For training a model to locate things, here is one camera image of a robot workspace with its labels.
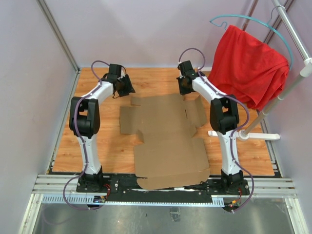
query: cardboard flap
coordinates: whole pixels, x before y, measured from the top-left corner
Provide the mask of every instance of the cardboard flap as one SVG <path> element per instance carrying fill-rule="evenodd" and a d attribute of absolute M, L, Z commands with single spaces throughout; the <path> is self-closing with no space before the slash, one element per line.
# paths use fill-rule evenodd
<path fill-rule="evenodd" d="M 141 97 L 131 97 L 131 105 L 140 106 L 142 102 Z"/>
<path fill-rule="evenodd" d="M 120 133 L 136 134 L 140 127 L 140 107 L 121 106 L 120 108 Z"/>
<path fill-rule="evenodd" d="M 197 128 L 207 123 L 207 116 L 206 116 L 205 108 L 203 106 L 200 96 L 198 96 L 195 100 L 185 101 L 185 108 L 186 108 L 187 118 Z"/>
<path fill-rule="evenodd" d="M 165 189 L 182 186 L 200 184 L 206 181 L 210 175 L 210 170 L 206 169 L 201 172 L 193 172 L 180 175 L 170 175 L 164 177 L 138 178 L 137 184 L 146 190 Z"/>

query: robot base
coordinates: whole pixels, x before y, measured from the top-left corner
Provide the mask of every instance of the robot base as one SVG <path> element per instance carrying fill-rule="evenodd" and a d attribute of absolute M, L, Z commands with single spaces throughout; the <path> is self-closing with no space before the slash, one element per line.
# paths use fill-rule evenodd
<path fill-rule="evenodd" d="M 104 184 L 108 182 L 109 178 L 103 177 L 102 167 L 97 174 L 83 174 L 78 179 L 76 191 L 78 193 L 99 193 L 104 190 Z"/>
<path fill-rule="evenodd" d="M 220 180 L 207 180 L 207 183 L 207 194 L 210 195 L 239 195 L 239 189 L 241 190 L 242 195 L 250 194 L 248 182 L 244 179 L 241 170 L 234 175 L 227 175 L 221 170 Z"/>

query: white rack bar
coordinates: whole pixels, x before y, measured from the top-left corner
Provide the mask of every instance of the white rack bar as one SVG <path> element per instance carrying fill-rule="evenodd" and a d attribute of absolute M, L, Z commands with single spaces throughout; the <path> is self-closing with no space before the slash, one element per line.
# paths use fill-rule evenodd
<path fill-rule="evenodd" d="M 279 0 L 272 0 L 274 7 L 276 7 L 277 12 L 279 13 L 279 16 L 281 17 L 282 21 L 284 22 L 289 34 L 292 37 L 292 40 L 294 41 L 295 45 L 298 48 L 298 51 L 301 54 L 301 57 L 303 60 L 306 60 L 310 58 L 310 54 L 308 50 L 306 49 L 305 45 L 303 44 L 300 36 L 298 35 L 296 29 L 293 27 L 293 24 L 291 20 L 289 19 L 287 12 L 284 7 L 281 6 L 281 3 Z"/>
<path fill-rule="evenodd" d="M 300 52 L 302 58 L 304 59 L 305 68 L 303 68 L 298 74 L 297 78 L 283 91 L 281 92 L 277 98 L 275 98 L 269 105 L 267 105 L 261 114 L 243 131 L 241 135 L 245 138 L 249 138 L 249 133 L 259 124 L 265 116 L 281 101 L 288 95 L 305 77 L 308 77 L 312 72 L 311 65 L 312 65 L 312 58 L 308 50 L 306 49 L 305 45 L 303 44 L 300 36 L 298 35 L 296 29 L 293 27 L 291 20 L 289 19 L 287 12 L 279 2 L 279 0 L 272 0 L 274 6 L 278 14 L 280 15 L 282 21 L 284 22 L 288 32 L 290 33 L 298 51 Z"/>

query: metal pole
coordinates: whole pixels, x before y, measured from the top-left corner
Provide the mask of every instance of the metal pole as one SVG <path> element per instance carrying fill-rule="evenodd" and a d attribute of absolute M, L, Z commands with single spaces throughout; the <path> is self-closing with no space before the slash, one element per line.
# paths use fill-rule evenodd
<path fill-rule="evenodd" d="M 74 56 L 70 52 L 70 50 L 66 44 L 66 41 L 63 38 L 62 33 L 60 32 L 59 27 L 58 27 L 57 23 L 55 22 L 52 14 L 50 12 L 50 9 L 49 9 L 47 3 L 45 2 L 45 0 L 37 0 L 37 3 L 39 5 L 39 7 L 41 8 L 44 16 L 46 17 L 48 23 L 50 24 L 55 36 L 57 37 L 61 47 L 63 48 L 66 56 L 68 57 L 70 63 L 72 64 L 74 70 L 76 71 L 76 73 L 78 73 L 80 68 L 76 63 Z"/>
<path fill-rule="evenodd" d="M 251 16 L 253 15 L 254 9 L 255 9 L 255 7 L 257 6 L 257 4 L 258 4 L 258 0 L 253 0 L 253 4 L 252 4 L 252 6 L 251 6 L 250 9 L 249 9 L 248 16 L 251 17 Z M 249 19 L 246 19 L 246 20 L 245 20 L 245 22 L 244 22 L 244 24 L 243 24 L 243 27 L 242 27 L 242 30 L 243 30 L 243 31 L 246 30 L 249 21 L 250 21 Z"/>
<path fill-rule="evenodd" d="M 275 7 L 281 5 L 279 0 L 272 0 L 272 2 L 273 2 Z M 297 46 L 298 51 L 300 52 L 303 60 L 310 58 L 310 54 L 309 54 L 308 50 L 306 49 L 305 45 L 302 43 L 302 40 L 301 40 L 300 36 L 298 35 L 296 29 L 293 27 L 293 24 L 292 24 L 291 20 L 289 19 L 288 15 L 286 13 L 286 10 L 283 7 L 277 7 L 276 10 L 279 13 L 281 19 L 283 20 L 289 34 L 292 37 L 292 40 L 294 41 L 295 45 Z"/>
<path fill-rule="evenodd" d="M 289 34 L 291 35 L 296 47 L 298 48 L 298 51 L 300 52 L 302 58 L 304 60 L 307 60 L 310 58 L 310 54 L 306 47 L 304 46 L 303 42 L 301 41 L 300 36 L 298 35 L 296 29 L 293 27 L 292 22 L 288 18 L 288 15 L 286 13 L 286 10 L 284 7 L 278 7 L 281 6 L 279 0 L 272 0 L 274 6 L 276 7 L 276 10 L 278 14 L 280 15 L 281 20 L 284 22 Z M 268 115 L 268 113 L 281 101 L 285 98 L 285 96 L 290 93 L 291 90 L 293 90 L 303 79 L 304 77 L 300 74 L 297 76 L 297 78 L 292 82 L 291 85 L 289 85 L 284 91 L 282 91 L 277 98 L 275 98 L 264 110 L 262 113 L 242 132 L 243 135 L 247 135 L 250 133 L 257 124 L 259 124 L 265 116 Z"/>
<path fill-rule="evenodd" d="M 286 89 L 284 89 L 277 98 L 275 98 L 268 106 L 264 108 L 264 110 L 261 112 L 261 114 L 243 131 L 244 135 L 247 135 L 251 132 L 252 129 L 254 129 L 264 118 L 268 115 L 268 113 L 281 101 L 283 100 L 287 94 L 291 92 L 302 80 L 303 76 L 300 74 L 297 76 L 297 78 L 294 80 L 294 82 L 289 85 Z"/>
<path fill-rule="evenodd" d="M 286 0 L 285 5 L 284 5 L 286 12 L 288 12 L 288 10 L 292 6 L 293 2 L 294 2 L 294 0 Z M 278 17 L 274 21 L 272 28 L 277 30 L 281 23 L 282 23 L 282 19 L 278 14 Z M 270 30 L 263 42 L 266 44 L 269 44 L 269 42 L 272 40 L 274 35 L 275 35 L 275 33 L 272 30 Z"/>

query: white plastic bracket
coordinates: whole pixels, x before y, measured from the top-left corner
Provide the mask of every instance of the white plastic bracket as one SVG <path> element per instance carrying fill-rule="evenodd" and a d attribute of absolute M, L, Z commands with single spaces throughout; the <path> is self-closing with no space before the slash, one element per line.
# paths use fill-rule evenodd
<path fill-rule="evenodd" d="M 208 135 L 211 137 L 217 137 L 217 132 L 208 131 Z M 269 133 L 248 133 L 244 134 L 244 130 L 240 130 L 236 133 L 236 137 L 241 141 L 246 141 L 248 139 L 254 140 L 280 140 L 281 136 L 279 134 L 269 134 Z"/>

